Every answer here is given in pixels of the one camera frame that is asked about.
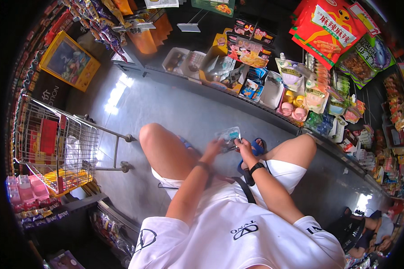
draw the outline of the metal wire basket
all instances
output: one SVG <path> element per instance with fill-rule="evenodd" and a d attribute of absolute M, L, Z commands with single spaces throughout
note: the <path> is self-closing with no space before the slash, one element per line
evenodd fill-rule
<path fill-rule="evenodd" d="M 117 136 L 114 167 L 96 167 L 99 129 Z M 133 167 L 121 162 L 116 168 L 118 139 L 133 141 L 78 116 L 53 108 L 25 94 L 18 100 L 13 129 L 14 159 L 42 180 L 56 196 L 64 195 L 94 179 L 95 170 Z"/>

